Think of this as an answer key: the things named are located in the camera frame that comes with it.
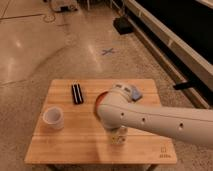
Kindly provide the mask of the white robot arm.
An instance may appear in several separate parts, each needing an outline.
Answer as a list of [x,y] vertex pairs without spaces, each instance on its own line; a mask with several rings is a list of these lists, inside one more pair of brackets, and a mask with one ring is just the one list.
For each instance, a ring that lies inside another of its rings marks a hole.
[[106,130],[126,126],[213,149],[213,110],[133,103],[134,88],[114,84],[97,97],[96,115]]

